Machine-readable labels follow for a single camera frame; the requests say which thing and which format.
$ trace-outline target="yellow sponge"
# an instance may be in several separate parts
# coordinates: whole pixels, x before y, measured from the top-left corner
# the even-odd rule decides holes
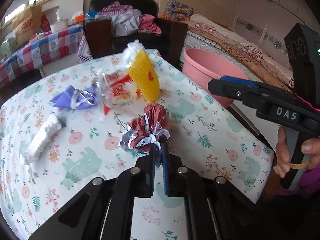
[[[145,50],[140,50],[127,73],[141,90],[149,103],[154,103],[160,98],[160,85],[158,76],[150,62]]]

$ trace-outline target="pink polka dot cloth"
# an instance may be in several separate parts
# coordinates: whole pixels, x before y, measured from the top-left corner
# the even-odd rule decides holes
[[[161,34],[161,29],[153,21],[155,17],[150,14],[141,14],[141,21],[139,25],[139,30],[151,31],[156,34]]]

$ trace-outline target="patterned cushion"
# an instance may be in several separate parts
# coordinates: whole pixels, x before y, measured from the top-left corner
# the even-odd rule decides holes
[[[172,20],[176,22],[185,22],[190,20],[190,16],[195,9],[180,3],[176,0],[169,0],[162,15],[163,19]]]

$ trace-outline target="pink bucket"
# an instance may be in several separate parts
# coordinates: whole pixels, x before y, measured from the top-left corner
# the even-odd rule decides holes
[[[208,93],[208,82],[220,79],[222,76],[232,76],[247,79],[244,72],[223,57],[202,49],[186,49],[183,53],[184,63],[182,72],[193,82]],[[225,108],[230,106],[233,99],[212,95]]]

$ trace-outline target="metal bolt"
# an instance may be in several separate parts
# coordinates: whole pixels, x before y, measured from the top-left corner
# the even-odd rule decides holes
[[[131,170],[130,170],[130,172],[131,172],[132,174],[138,174],[140,171],[141,171],[141,170],[140,170],[139,167],[133,167],[133,168],[131,168]]]
[[[97,186],[100,185],[102,183],[102,179],[101,178],[94,178],[92,181],[92,184]]]
[[[179,173],[186,173],[187,171],[188,171],[187,167],[181,166],[181,167],[178,168],[178,172]]]
[[[227,180],[225,179],[225,177],[219,176],[219,177],[216,177],[216,182],[218,184],[225,184]]]

